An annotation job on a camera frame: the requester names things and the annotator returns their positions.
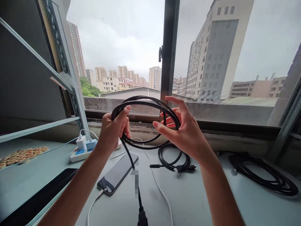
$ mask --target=phone screen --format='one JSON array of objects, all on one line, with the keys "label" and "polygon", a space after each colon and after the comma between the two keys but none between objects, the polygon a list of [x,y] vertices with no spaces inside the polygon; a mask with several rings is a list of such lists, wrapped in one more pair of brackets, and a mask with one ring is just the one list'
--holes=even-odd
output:
[{"label": "phone screen", "polygon": [[[138,159],[138,155],[131,154],[132,160],[135,163]],[[119,160],[112,169],[97,183],[97,186],[104,190],[107,194],[112,194],[122,179],[132,168],[129,156],[125,154],[121,160]]]}]

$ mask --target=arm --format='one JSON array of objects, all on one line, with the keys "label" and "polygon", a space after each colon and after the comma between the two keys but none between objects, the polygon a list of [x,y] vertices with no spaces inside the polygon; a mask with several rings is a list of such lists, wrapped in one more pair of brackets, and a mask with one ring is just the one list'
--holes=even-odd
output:
[{"label": "arm", "polygon": [[162,125],[163,121],[161,123],[153,122],[153,125],[160,134],[198,161],[213,225],[244,226],[244,221],[224,171],[195,118],[183,100],[172,96],[167,96],[166,100],[179,105],[179,107],[173,109],[181,122],[179,130],[175,131],[168,128],[175,126],[170,117],[166,119],[166,123],[169,123],[167,126]]},{"label": "arm", "polygon": [[129,118],[126,117],[129,111],[130,106],[126,106],[114,121],[111,121],[110,113],[103,116],[102,128],[95,149],[38,226],[75,225],[110,154],[118,145],[118,136],[121,137],[125,132],[128,137],[131,137]]}]

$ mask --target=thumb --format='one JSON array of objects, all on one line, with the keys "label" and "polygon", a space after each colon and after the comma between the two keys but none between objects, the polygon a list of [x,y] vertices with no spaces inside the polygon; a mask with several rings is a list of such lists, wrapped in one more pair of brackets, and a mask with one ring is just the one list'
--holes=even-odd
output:
[{"label": "thumb", "polygon": [[125,118],[127,117],[129,111],[131,110],[131,106],[127,105],[120,113],[119,115],[115,118],[114,121],[117,121],[118,123],[123,123]]},{"label": "thumb", "polygon": [[161,123],[154,121],[153,126],[155,129],[165,136],[169,141],[174,142],[176,139],[177,132],[175,130],[172,130],[170,128],[167,128],[165,125],[162,125]]}]

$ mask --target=window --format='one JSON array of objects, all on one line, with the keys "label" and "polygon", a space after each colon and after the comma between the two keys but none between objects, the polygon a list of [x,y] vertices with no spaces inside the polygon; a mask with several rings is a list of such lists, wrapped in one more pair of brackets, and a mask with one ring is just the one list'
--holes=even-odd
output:
[{"label": "window", "polygon": [[217,9],[217,15],[220,15],[220,12],[222,11],[222,8],[221,7],[219,7],[218,9]]},{"label": "window", "polygon": [[235,6],[231,6],[230,14],[234,13]]},{"label": "window", "polygon": [[228,10],[229,10],[229,6],[225,7],[224,15],[227,15],[227,14],[228,14]]}]

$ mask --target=smartphone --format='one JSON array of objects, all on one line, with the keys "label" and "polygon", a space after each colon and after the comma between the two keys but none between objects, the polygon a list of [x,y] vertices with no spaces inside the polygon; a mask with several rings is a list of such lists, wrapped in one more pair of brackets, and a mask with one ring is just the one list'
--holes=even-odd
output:
[{"label": "smartphone", "polygon": [[[133,163],[138,160],[138,155],[131,154]],[[106,194],[112,195],[124,177],[132,168],[129,156],[125,154],[112,169],[97,183],[97,187],[102,189]]]},{"label": "smartphone", "polygon": [[32,225],[34,221],[36,221],[37,218],[59,197],[63,188],[71,181],[77,170],[78,169],[73,168],[63,170],[7,217],[0,220],[0,226]]}]

